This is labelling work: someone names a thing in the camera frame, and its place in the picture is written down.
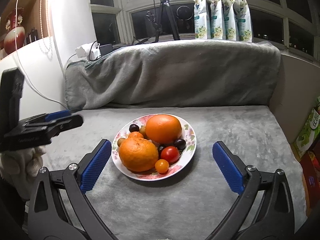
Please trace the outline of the white gloved left hand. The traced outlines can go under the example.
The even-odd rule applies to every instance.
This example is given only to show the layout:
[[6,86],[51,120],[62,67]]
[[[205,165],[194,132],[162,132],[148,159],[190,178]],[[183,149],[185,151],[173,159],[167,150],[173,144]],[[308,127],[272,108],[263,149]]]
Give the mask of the white gloved left hand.
[[44,146],[1,152],[1,178],[12,185],[23,200],[30,200],[39,169],[43,166]]

